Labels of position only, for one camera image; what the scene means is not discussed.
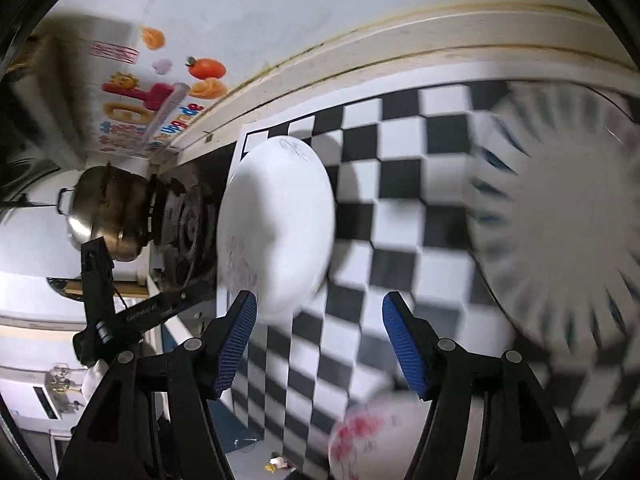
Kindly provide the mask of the white plate blue leaf rim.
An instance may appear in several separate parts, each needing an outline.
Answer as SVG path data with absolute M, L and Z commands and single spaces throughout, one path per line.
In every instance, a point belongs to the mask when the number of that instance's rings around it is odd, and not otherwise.
M 469 228 L 514 326 L 589 356 L 639 324 L 639 127 L 615 96 L 517 82 L 472 146 Z

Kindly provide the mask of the black gas stove burner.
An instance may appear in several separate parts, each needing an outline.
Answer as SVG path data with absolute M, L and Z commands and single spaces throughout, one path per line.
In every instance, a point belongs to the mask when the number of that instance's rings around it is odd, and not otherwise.
M 211 280 L 220 193 L 192 166 L 160 177 L 158 192 L 150 217 L 150 277 L 162 292 Z

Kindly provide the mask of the white plate with grey pattern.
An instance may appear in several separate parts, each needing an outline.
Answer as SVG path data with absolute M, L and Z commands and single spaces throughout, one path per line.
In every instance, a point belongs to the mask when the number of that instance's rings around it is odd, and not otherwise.
M 292 321 L 326 277 L 335 205 L 326 168 L 292 136 L 246 154 L 224 191 L 217 224 L 218 274 L 234 297 L 257 300 L 257 322 Z

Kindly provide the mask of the white plate pink flowers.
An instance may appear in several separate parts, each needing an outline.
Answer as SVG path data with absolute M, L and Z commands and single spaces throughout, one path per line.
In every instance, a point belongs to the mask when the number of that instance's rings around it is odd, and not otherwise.
M 396 391 L 350 408 L 329 436 L 331 476 L 354 480 L 404 478 L 430 407 L 430 402 L 411 391 Z

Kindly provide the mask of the colourful wall sticker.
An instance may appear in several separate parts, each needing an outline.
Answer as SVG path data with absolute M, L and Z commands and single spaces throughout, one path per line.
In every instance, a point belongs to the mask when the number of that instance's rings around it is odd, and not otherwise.
M 223 62 L 177 51 L 163 29 L 143 26 L 131 44 L 93 40 L 88 55 L 87 120 L 98 152 L 148 158 L 228 93 Z

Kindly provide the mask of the black white checkered mat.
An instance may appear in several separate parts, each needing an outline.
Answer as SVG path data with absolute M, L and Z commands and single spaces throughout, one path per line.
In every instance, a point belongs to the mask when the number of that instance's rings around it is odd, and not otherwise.
M 227 398 L 306 478 L 328 476 L 326 444 L 346 410 L 400 375 L 386 292 L 472 351 L 500 352 L 510 338 L 472 260 L 461 191 L 472 141 L 515 90 L 505 80 L 410 88 L 240 136 L 239 156 L 278 136 L 306 142 L 335 193 L 328 279 L 292 321 L 256 328 Z

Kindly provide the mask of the steel steamer pot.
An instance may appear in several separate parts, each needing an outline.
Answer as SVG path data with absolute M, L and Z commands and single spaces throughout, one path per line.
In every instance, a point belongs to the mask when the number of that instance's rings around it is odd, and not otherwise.
M 61 188 L 56 211 L 66 219 L 75 248 L 102 237 L 116 261 L 136 260 L 149 241 L 152 182 L 111 164 L 84 171 L 73 188 Z

